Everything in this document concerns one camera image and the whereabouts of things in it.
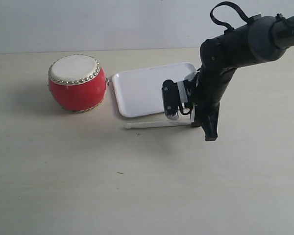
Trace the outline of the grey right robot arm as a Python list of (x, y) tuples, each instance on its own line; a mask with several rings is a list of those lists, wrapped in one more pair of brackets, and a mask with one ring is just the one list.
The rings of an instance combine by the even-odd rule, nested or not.
[(192, 81), (195, 126), (206, 141), (218, 137), (220, 100), (238, 68), (278, 60), (294, 46), (294, 16), (256, 15), (241, 27), (205, 40), (199, 49), (201, 67)]

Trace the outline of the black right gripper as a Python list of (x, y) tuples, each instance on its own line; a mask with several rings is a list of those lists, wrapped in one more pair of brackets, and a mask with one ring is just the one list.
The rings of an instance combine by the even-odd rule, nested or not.
[(215, 141), (218, 138), (220, 101), (236, 70), (236, 67), (201, 65), (194, 77), (193, 101), (196, 107), (191, 126), (202, 127), (205, 141)]

